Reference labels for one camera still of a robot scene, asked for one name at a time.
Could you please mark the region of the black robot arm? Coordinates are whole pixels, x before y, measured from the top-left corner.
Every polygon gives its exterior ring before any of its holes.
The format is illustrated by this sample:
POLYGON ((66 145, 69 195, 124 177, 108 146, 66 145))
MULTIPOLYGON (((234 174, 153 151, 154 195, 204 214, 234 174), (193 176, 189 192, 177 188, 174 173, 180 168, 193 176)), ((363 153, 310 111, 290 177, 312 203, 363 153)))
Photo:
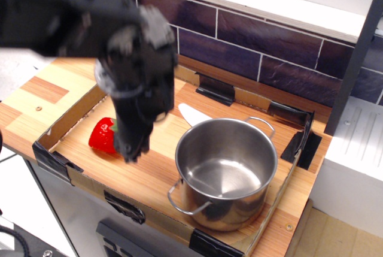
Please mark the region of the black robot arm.
POLYGON ((126 162, 149 150, 154 122, 174 106, 174 33, 154 6, 133 0, 1 0, 1 46, 45 57, 94 58, 117 117, 126 162))

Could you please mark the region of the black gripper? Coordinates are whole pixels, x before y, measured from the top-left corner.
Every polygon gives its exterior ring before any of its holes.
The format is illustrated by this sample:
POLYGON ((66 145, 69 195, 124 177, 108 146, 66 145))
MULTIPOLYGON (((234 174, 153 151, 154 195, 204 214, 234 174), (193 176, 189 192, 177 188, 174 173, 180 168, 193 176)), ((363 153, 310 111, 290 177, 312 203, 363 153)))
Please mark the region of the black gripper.
POLYGON ((98 86, 138 115, 116 112, 114 147, 126 163, 150 150, 153 122, 174 106, 174 33, 158 8, 140 6, 138 13, 142 20, 114 33, 95 65, 98 86))

